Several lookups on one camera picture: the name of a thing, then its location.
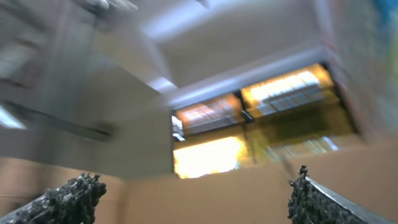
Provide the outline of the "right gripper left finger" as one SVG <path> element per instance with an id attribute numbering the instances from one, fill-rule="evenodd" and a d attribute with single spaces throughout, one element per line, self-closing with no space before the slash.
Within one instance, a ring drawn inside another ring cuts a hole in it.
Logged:
<path id="1" fill-rule="evenodd" d="M 96 206 L 107 191 L 99 178 L 82 173 L 1 217 L 1 224 L 93 224 Z"/>

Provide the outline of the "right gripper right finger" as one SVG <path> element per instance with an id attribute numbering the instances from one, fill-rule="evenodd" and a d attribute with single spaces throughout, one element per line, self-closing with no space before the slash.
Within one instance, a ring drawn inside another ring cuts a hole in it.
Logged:
<path id="1" fill-rule="evenodd" d="M 305 165 L 289 185 L 287 218 L 292 224 L 396 224 L 314 181 Z"/>

